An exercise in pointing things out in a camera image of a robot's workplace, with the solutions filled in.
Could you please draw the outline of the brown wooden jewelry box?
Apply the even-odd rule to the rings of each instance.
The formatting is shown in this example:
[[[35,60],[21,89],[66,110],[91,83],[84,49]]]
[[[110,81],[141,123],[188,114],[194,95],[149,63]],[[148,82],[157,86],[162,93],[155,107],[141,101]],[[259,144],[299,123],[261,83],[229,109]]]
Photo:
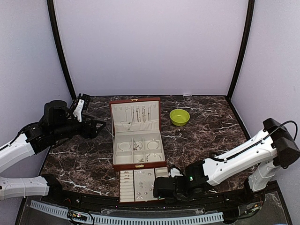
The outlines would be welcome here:
[[[112,119],[115,171],[166,166],[161,136],[161,100],[158,97],[117,100],[109,103]],[[147,162],[150,153],[162,157]]]

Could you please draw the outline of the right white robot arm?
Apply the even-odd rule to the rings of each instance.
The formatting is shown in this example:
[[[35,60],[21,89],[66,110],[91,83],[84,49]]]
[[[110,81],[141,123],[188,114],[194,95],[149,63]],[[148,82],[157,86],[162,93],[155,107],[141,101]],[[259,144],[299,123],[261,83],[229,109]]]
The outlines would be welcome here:
[[[285,123],[269,118],[263,122],[263,129],[244,144],[188,165],[183,175],[157,177],[153,196],[170,201],[191,201],[200,197],[206,188],[217,186],[235,174],[258,165],[257,170],[245,180],[244,189],[239,194],[243,203],[250,203],[257,192],[266,188],[279,168],[286,169],[299,157],[300,149]]]

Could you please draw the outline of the beige jewelry tray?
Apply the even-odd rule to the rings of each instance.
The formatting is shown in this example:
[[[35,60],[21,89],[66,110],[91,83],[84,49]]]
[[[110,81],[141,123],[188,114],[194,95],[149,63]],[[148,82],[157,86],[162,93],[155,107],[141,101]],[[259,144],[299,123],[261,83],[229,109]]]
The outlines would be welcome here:
[[[154,181],[158,177],[169,177],[167,167],[121,170],[120,203],[162,200],[153,196]]]

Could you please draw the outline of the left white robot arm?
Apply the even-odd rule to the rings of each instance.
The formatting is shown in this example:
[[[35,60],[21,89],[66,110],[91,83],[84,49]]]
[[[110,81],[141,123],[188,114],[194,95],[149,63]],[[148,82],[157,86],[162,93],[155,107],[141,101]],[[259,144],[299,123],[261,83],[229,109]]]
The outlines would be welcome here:
[[[104,121],[83,115],[88,100],[78,99],[71,108],[62,100],[48,102],[44,106],[44,115],[39,122],[23,127],[16,137],[0,148],[0,170],[3,172],[14,164],[29,158],[57,144],[60,140],[69,140],[76,135],[85,139],[97,137],[106,126]],[[51,174],[33,178],[0,179],[0,198],[48,196],[55,204],[66,201],[62,185]]]

